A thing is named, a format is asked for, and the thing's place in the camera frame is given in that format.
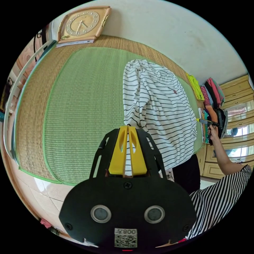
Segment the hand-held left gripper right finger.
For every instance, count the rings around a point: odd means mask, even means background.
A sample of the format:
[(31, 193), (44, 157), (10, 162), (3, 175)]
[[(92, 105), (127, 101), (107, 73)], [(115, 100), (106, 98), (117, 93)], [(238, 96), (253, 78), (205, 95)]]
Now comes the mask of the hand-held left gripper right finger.
[(129, 126), (129, 144), (132, 176), (146, 175), (147, 167), (135, 127)]

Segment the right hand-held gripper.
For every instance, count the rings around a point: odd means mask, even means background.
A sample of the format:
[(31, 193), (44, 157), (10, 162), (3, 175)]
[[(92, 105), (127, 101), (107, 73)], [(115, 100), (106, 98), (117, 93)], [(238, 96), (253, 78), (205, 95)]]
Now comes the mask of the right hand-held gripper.
[(203, 136), (206, 139), (210, 138), (210, 134), (208, 132), (208, 127), (210, 125), (218, 128), (218, 137), (221, 139), (225, 136), (227, 126), (228, 126), (228, 114), (227, 111), (223, 110), (214, 110), (217, 117), (215, 120), (211, 117), (208, 110), (200, 110), (200, 118), (196, 118), (196, 121), (205, 125), (205, 130), (203, 131)]

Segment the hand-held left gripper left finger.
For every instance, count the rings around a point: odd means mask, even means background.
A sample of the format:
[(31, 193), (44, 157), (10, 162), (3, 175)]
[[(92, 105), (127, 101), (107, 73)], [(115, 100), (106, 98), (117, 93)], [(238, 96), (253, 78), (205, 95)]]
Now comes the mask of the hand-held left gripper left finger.
[(108, 169), (111, 175), (116, 176), (125, 175), (127, 139), (128, 139), (128, 127), (121, 126), (118, 132), (111, 162)]

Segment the person's right hand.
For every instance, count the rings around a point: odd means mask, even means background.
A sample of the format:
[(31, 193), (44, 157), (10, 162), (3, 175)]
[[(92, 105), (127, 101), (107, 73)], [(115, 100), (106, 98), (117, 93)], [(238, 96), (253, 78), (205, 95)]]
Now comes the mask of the person's right hand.
[(220, 140), (218, 136), (218, 129), (216, 126), (212, 124), (208, 128), (209, 128), (209, 144), (213, 146), (214, 144), (217, 143), (217, 141)]

